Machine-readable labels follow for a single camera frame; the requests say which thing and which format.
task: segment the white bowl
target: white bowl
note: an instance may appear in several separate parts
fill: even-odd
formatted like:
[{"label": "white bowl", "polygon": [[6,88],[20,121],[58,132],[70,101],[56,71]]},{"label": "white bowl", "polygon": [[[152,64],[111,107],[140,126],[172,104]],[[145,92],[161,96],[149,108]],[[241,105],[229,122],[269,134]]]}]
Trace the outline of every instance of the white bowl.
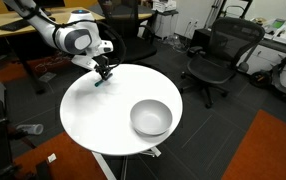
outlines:
[{"label": "white bowl", "polygon": [[134,129],[148,135],[162,134],[172,123],[171,110],[162,102],[152,99],[136,103],[130,116]]}]

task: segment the white wall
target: white wall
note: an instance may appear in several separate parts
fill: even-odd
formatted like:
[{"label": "white wall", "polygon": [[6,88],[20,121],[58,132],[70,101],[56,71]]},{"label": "white wall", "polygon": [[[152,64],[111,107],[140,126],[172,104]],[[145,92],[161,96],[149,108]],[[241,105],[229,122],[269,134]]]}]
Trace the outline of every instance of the white wall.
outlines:
[{"label": "white wall", "polygon": [[[197,29],[203,28],[215,0],[176,0],[179,17],[175,33],[184,36],[185,30],[191,18],[198,20]],[[238,0],[228,0],[227,5]],[[286,19],[286,0],[253,0],[247,12],[246,19],[263,17],[267,20],[281,18]],[[185,37],[191,38],[194,29],[189,28]]]}]

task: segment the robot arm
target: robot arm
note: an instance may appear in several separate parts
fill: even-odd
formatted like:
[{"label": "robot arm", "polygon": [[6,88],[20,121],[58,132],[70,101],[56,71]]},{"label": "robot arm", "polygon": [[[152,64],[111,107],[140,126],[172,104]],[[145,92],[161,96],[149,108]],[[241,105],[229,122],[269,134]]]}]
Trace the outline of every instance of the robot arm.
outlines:
[{"label": "robot arm", "polygon": [[33,0],[3,0],[26,19],[51,47],[74,54],[72,62],[89,70],[96,70],[107,80],[112,68],[100,67],[92,58],[112,52],[110,41],[101,40],[92,14],[86,10],[71,12],[67,24],[57,24],[38,8]]}]

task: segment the white desk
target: white desk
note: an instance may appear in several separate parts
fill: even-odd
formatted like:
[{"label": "white desk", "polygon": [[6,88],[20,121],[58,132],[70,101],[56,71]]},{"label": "white desk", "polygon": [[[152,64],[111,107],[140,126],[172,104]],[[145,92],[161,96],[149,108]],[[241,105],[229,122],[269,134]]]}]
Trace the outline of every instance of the white desk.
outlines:
[{"label": "white desk", "polygon": [[[122,64],[99,87],[96,72],[75,81],[61,102],[61,121],[67,134],[81,146],[105,155],[126,156],[157,146],[177,127],[182,115],[182,99],[175,85],[161,73],[138,65]],[[143,99],[166,104],[173,122],[159,136],[137,133],[131,126],[130,111]]]}]

